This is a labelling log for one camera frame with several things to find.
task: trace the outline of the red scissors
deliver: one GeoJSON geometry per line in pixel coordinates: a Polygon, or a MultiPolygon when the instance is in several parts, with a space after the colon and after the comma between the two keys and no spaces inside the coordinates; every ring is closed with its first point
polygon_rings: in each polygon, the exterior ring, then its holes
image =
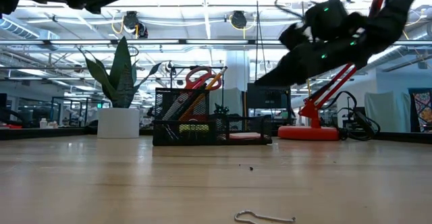
{"type": "MultiPolygon", "coordinates": [[[[186,86],[185,89],[197,89],[202,86],[208,79],[215,78],[216,74],[213,74],[210,67],[207,66],[199,66],[193,70],[191,70],[186,76],[186,86]],[[190,77],[197,72],[205,71],[206,73],[199,78],[191,81],[190,77]]],[[[209,90],[216,90],[222,86],[222,80],[218,79],[217,84],[212,86],[209,90]]]]}

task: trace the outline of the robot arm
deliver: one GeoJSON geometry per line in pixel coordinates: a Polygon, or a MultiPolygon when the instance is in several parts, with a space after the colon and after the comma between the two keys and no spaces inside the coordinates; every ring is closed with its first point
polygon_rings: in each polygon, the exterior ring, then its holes
{"type": "Polygon", "coordinates": [[[304,26],[291,25],[279,40],[290,52],[279,65],[255,82],[259,86],[303,84],[307,78],[354,63],[364,67],[369,58],[384,51],[402,35],[414,0],[386,0],[385,7],[374,16],[348,15],[340,0],[328,0],[310,8],[304,26]],[[313,42],[303,34],[311,28],[313,42]]]}

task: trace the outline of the ceiling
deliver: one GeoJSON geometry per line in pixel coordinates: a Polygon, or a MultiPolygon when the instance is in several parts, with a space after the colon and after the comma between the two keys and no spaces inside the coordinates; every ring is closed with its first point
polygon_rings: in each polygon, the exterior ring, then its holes
{"type": "MultiPolygon", "coordinates": [[[[297,18],[288,15],[274,7],[275,0],[258,0],[258,12],[261,19],[261,32],[264,40],[276,40],[280,33],[290,24],[297,22],[297,18]]],[[[289,3],[295,12],[302,13],[302,0],[281,0],[281,3],[289,3]]],[[[368,14],[372,0],[353,0],[353,3],[346,3],[346,9],[351,13],[354,11],[368,14]]],[[[432,16],[432,9],[427,5],[428,0],[416,0],[412,6],[412,12],[408,21],[407,31],[423,27],[429,23],[429,15],[432,16]]],[[[127,11],[137,11],[138,17],[148,29],[150,39],[251,39],[257,38],[256,20],[257,0],[119,0],[102,8],[101,14],[91,14],[86,10],[78,11],[68,8],[61,3],[39,4],[34,1],[21,0],[18,8],[9,18],[30,29],[42,29],[58,35],[62,40],[106,40],[117,39],[122,36],[134,38],[133,34],[122,30],[122,17],[127,11]],[[248,20],[246,31],[236,30],[230,24],[230,16],[233,11],[244,11],[248,20]]],[[[6,30],[0,29],[2,39],[23,39],[6,30]]],[[[251,81],[254,80],[255,63],[258,61],[258,77],[265,73],[264,61],[270,63],[267,69],[275,67],[281,56],[288,51],[281,46],[266,46],[264,51],[259,51],[258,58],[255,47],[243,47],[234,45],[136,45],[140,52],[135,57],[139,59],[138,65],[143,69],[138,72],[138,77],[144,77],[150,66],[162,61],[182,66],[189,65],[223,65],[227,59],[228,50],[246,50],[250,64],[251,81]]],[[[73,72],[71,67],[82,65],[85,67],[83,56],[75,45],[59,45],[56,50],[41,49],[37,46],[7,45],[7,51],[3,50],[3,56],[9,57],[13,52],[16,55],[23,55],[16,61],[17,65],[28,65],[30,67],[58,67],[46,72],[47,77],[69,77],[89,78],[86,72],[73,72]]],[[[84,49],[89,50],[95,57],[103,60],[106,66],[110,66],[113,59],[115,47],[112,45],[85,45],[84,49]]],[[[401,63],[400,58],[387,59],[386,63],[378,66],[385,69],[390,63],[401,63]]],[[[415,67],[403,67],[407,73],[416,73],[415,67]]],[[[184,71],[179,78],[185,77],[184,71]]],[[[330,77],[335,72],[322,75],[330,77]]],[[[38,76],[23,71],[12,71],[14,77],[38,76]]],[[[158,78],[167,78],[167,75],[160,72],[158,78]]],[[[73,86],[77,81],[62,81],[66,85],[73,86]]],[[[87,86],[95,87],[94,82],[85,82],[87,86]]],[[[153,88],[156,82],[149,81],[144,84],[142,91],[153,88]]]]}

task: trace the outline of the red lamp base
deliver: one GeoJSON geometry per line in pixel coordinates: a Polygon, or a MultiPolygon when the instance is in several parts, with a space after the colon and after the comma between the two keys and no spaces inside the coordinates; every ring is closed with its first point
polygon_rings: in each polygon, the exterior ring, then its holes
{"type": "Polygon", "coordinates": [[[287,140],[339,140],[338,130],[329,127],[281,126],[277,136],[287,140]]]}

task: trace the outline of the white bottle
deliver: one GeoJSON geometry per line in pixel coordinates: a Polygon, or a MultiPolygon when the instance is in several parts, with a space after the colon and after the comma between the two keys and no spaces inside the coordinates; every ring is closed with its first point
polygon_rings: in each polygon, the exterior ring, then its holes
{"type": "Polygon", "coordinates": [[[47,127],[47,124],[48,124],[47,119],[42,118],[41,121],[39,122],[39,127],[41,129],[45,129],[47,127]]]}

